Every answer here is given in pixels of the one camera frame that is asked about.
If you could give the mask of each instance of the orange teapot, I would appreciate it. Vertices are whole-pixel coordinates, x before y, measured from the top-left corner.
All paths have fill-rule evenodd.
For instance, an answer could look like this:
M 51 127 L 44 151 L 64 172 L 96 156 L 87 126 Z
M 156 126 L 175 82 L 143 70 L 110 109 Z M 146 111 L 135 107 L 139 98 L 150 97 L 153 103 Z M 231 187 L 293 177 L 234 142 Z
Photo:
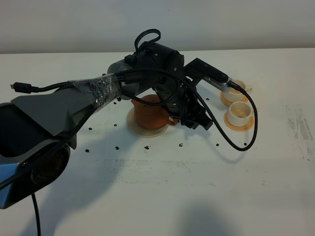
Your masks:
M 151 94 L 144 96 L 142 100 L 147 102 L 160 102 L 157 95 Z M 177 119 L 171 121 L 169 114 L 160 106 L 148 106 L 143 103 L 131 100 L 134 105 L 134 117 L 138 124 L 146 129 L 160 129 L 166 124 L 176 125 Z

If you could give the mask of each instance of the table surface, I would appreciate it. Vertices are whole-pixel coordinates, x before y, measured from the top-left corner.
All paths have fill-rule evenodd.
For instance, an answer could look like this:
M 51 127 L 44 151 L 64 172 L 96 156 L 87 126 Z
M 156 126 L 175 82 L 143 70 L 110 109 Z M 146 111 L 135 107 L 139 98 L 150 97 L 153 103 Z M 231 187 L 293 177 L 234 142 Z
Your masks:
M 186 63 L 198 57 L 253 87 L 253 147 L 234 150 L 215 126 L 135 137 L 126 128 L 132 103 L 111 103 L 80 130 L 64 173 L 36 193 L 42 235 L 314 235 L 315 49 L 182 53 Z M 44 87 L 93 78 L 125 55 L 0 55 L 0 102 L 19 95 L 10 89 L 16 81 Z M 229 137 L 249 143 L 253 129 L 224 125 L 220 91 L 205 82 L 197 90 Z M 0 210 L 0 234 L 36 235 L 31 197 Z

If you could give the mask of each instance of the black cable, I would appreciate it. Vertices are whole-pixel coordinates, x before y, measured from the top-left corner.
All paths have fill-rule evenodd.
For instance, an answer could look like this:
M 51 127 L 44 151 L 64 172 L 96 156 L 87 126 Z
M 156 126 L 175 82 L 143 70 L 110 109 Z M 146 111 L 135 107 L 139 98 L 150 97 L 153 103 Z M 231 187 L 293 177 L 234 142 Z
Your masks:
M 54 85 L 50 85 L 50 86 L 47 86 L 47 87 L 43 87 L 43 88 L 37 88 L 34 90 L 34 92 L 46 92 L 46 91 L 50 91 L 50 90 L 53 90 L 53 89 L 58 89 L 62 86 L 67 86 L 69 85 L 70 82 L 61 82 L 61 83 L 57 83 L 57 84 L 54 84 Z
M 53 89 L 58 89 L 60 87 L 68 86 L 69 84 L 71 83 L 62 82 L 62 83 L 57 83 L 57 84 L 50 85 L 47 87 L 39 88 L 39 87 L 34 87 L 30 84 L 15 82 L 14 84 L 11 85 L 11 88 L 14 89 L 16 92 L 32 93 L 32 92 L 46 92 Z
M 39 221 L 39 211 L 38 211 L 38 206 L 37 206 L 37 201 L 36 201 L 35 193 L 32 193 L 32 194 L 31 194 L 31 198 L 32 198 L 32 200 L 33 200 L 34 210 L 35 210 L 36 225 L 37 225 L 37 236 L 41 236 L 40 221 Z
M 244 94 L 248 100 L 250 101 L 253 111 L 254 111 L 254 119 L 255 119 L 255 125 L 254 125 L 254 133 L 253 133 L 253 137 L 251 142 L 246 146 L 246 147 L 239 147 L 237 145 L 235 145 L 230 139 L 229 137 L 225 134 L 225 132 L 222 130 L 221 126 L 219 125 L 217 119 L 215 118 L 215 116 L 213 115 L 213 113 L 211 112 L 210 108 L 208 107 L 208 105 L 205 103 L 205 101 L 202 99 L 202 97 L 199 95 L 199 93 L 193 89 L 193 87 L 185 80 L 182 78 L 179 78 L 177 75 L 169 72 L 169 71 L 165 71 L 159 68 L 135 68 L 135 69 L 129 69 L 129 70 L 125 70 L 125 71 L 121 71 L 118 73 L 115 73 L 116 75 L 122 75 L 125 73 L 129 73 L 129 72 L 136 72 L 136 71 L 154 71 L 154 72 L 159 72 L 162 73 L 164 75 L 167 75 L 167 77 L 171 77 L 174 79 L 177 79 L 179 81 L 181 81 L 184 85 L 187 86 L 188 89 L 190 89 L 190 91 L 197 97 L 197 99 L 200 101 L 200 103 L 203 105 L 203 107 L 206 109 L 207 113 L 209 114 L 210 118 L 213 120 L 213 123 L 216 125 L 216 127 L 218 128 L 219 132 L 222 134 L 222 136 L 224 137 L 224 139 L 232 146 L 234 147 L 236 150 L 238 151 L 246 151 L 248 149 L 251 148 L 251 146 L 254 144 L 256 136 L 257 136 L 257 128 L 258 128 L 258 115 L 257 115 L 257 109 L 256 106 L 253 102 L 253 100 L 251 99 L 251 97 L 247 94 L 247 92 L 245 90 L 243 90 L 241 88 L 241 90 L 236 87 L 236 90 L 240 91 L 242 94 Z
M 56 91 L 54 92 L 58 92 L 60 90 L 64 90 L 64 89 L 67 89 L 67 88 L 70 88 L 70 87 L 73 87 L 74 85 L 72 83 L 68 83 L 67 85 L 64 85 L 64 86 L 61 86 L 59 87 L 59 89 L 57 89 Z
M 156 34 L 158 35 L 158 37 L 156 37 L 156 38 L 154 38 L 154 39 L 152 39 L 152 40 L 150 40 L 150 41 L 148 41 L 148 42 L 144 42 L 144 43 L 145 43 L 145 44 L 143 45 L 144 48 L 146 48 L 146 46 L 147 46 L 148 44 L 151 44 L 151 43 L 153 43 L 153 42 L 159 41 L 159 40 L 161 39 L 161 32 L 160 32 L 158 29 L 148 29 L 148 30 L 142 32 L 141 34 L 139 34 L 139 36 L 138 36 L 138 37 L 136 38 L 136 40 L 134 41 L 134 48 L 136 49 L 136 53 L 139 53 L 140 51 L 142 51 L 142 49 L 140 50 L 140 49 L 138 48 L 138 44 L 139 44 L 140 40 L 141 40 L 144 36 L 146 36 L 147 34 L 149 34 L 149 33 L 156 33 Z
M 148 101 L 145 101 L 141 98 L 138 98 L 136 97 L 135 95 L 133 95 L 131 92 L 128 92 L 128 91 L 122 91 L 122 95 L 125 95 L 137 102 L 140 102 L 140 103 L 143 103 L 147 106 L 163 106 L 165 105 L 166 103 L 168 103 L 170 100 L 172 100 L 172 98 L 175 96 L 175 94 L 178 92 L 178 89 L 179 89 L 179 86 L 177 83 L 175 83 L 175 89 L 174 89 L 174 92 L 165 100 L 161 101 L 161 102 L 148 102 Z
M 13 176 L 7 178 L 5 181 L 0 183 L 0 190 L 4 189 L 8 185 L 16 181 L 18 178 L 30 172 L 38 164 L 42 163 L 44 160 L 46 160 L 48 157 L 50 157 L 55 152 L 57 152 L 60 148 L 62 148 L 66 143 L 68 143 L 69 140 L 73 137 L 73 135 L 75 135 L 81 129 L 81 127 L 88 120 L 88 118 L 94 113 L 95 110 L 96 110 L 95 108 L 90 108 L 88 112 L 84 115 L 84 117 L 80 120 L 80 122 L 73 128 L 73 130 L 67 136 L 65 136 L 64 139 L 60 140 L 56 145 L 54 145 L 51 149 L 49 149 L 46 153 L 44 153 L 41 157 L 36 159 L 34 162 L 30 163 L 23 170 L 21 170 L 20 172 L 14 174 Z

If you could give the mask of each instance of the power cord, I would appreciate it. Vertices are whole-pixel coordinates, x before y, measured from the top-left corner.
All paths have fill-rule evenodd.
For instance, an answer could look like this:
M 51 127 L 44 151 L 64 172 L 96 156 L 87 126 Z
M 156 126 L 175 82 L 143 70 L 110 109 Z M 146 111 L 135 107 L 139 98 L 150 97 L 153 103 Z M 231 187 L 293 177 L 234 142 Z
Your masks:
M 37 225 L 37 236 L 41 236 L 40 221 L 39 221 L 39 211 L 38 211 L 38 206 L 37 206 L 35 193 L 31 194 L 31 198 L 33 200 L 34 210 L 35 210 L 36 225 Z
M 138 98 L 138 97 L 134 96 L 131 92 L 122 91 L 122 95 L 125 95 L 125 96 L 127 96 L 127 97 L 129 97 L 129 98 L 131 98 L 131 99 L 133 99 L 133 100 L 135 100 L 137 102 L 143 103 L 143 104 L 145 104 L 147 106 L 163 106 L 166 103 L 168 103 L 174 97 L 175 93 L 176 93 L 176 90 L 170 97 L 168 97 L 166 100 L 163 100 L 161 102 L 148 102 L 148 101 L 145 101 L 145 100 L 143 100 L 141 98 Z
M 143 45 L 141 45 L 141 49 L 138 48 L 138 44 L 140 42 L 140 40 L 146 36 L 147 34 L 149 33 L 156 33 L 158 36 L 148 42 L 144 42 Z M 159 41 L 161 39 L 161 32 L 157 29 L 148 29 L 144 32 L 142 32 L 137 38 L 136 40 L 134 41 L 134 47 L 136 49 L 136 53 L 139 54 L 143 48 L 146 48 L 147 45 L 151 44 L 151 43 L 154 43 L 156 41 Z
M 211 112 L 210 108 L 208 107 L 208 105 L 206 104 L 206 102 L 202 99 L 202 97 L 200 96 L 200 94 L 183 78 L 179 78 L 177 75 L 173 74 L 172 72 L 163 70 L 163 69 L 159 69 L 159 68 L 135 68 L 135 69 L 129 69 L 129 70 L 124 70 L 118 73 L 115 73 L 116 76 L 121 76 L 127 73 L 131 73 L 131 72 L 140 72 L 140 71 L 152 71 L 152 72 L 158 72 L 158 73 L 162 73 L 164 74 L 166 77 L 170 77 L 173 79 L 177 79 L 179 81 L 181 81 L 184 85 L 187 86 L 187 88 L 197 97 L 197 99 L 200 101 L 200 103 L 203 105 L 203 107 L 206 109 L 207 113 L 209 114 L 210 118 L 213 120 L 213 123 L 216 125 L 216 127 L 218 128 L 219 132 L 221 133 L 221 135 L 224 137 L 224 139 L 236 150 L 238 151 L 246 151 L 248 149 L 250 149 L 252 147 L 252 145 L 254 144 L 255 140 L 256 140 L 256 136 L 257 136 L 257 129 L 258 129 L 258 115 L 257 115 L 257 109 L 256 106 L 252 100 L 252 98 L 247 94 L 247 92 L 242 89 L 239 85 L 237 85 L 234 82 L 228 82 L 228 86 L 238 90 L 239 92 L 241 92 L 242 94 L 244 94 L 244 96 L 246 96 L 248 98 L 248 100 L 250 101 L 253 111 L 254 111 L 254 119 L 255 119 L 255 125 L 254 125 L 254 133 L 252 136 L 252 140 L 251 142 L 246 146 L 246 147 L 239 147 L 237 145 L 235 145 L 230 139 L 229 137 L 226 135 L 226 133 L 222 130 L 221 126 L 219 125 L 217 119 L 215 118 L 215 116 L 213 115 L 213 113 Z
M 11 88 L 14 89 L 16 92 L 22 92 L 22 93 L 32 93 L 32 92 L 46 92 L 50 91 L 53 89 L 58 89 L 63 86 L 68 86 L 71 84 L 70 82 L 62 82 L 62 83 L 57 83 L 54 85 L 50 85 L 47 87 L 39 88 L 39 87 L 34 87 L 31 84 L 25 84 L 25 83 L 19 83 L 15 82 L 14 84 L 11 85 Z

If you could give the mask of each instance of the scratch mark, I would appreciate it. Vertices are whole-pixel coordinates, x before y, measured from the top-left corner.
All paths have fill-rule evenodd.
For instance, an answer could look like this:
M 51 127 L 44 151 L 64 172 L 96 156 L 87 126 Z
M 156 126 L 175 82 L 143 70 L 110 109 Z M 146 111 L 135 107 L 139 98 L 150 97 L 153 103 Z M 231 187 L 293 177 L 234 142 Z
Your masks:
M 100 159 L 98 164 L 102 166 L 104 173 L 110 176 L 110 178 L 103 180 L 107 182 L 138 185 L 203 186 L 208 189 L 218 187 L 208 178 L 190 177 L 192 173 L 207 176 L 208 167 L 214 165 L 210 161 Z
M 286 105 L 288 136 L 298 144 L 302 159 L 315 160 L 315 144 L 301 105 Z
M 269 184 L 267 184 L 266 181 L 263 180 L 261 183 L 261 186 L 263 186 L 265 188 L 265 187 L 269 186 Z

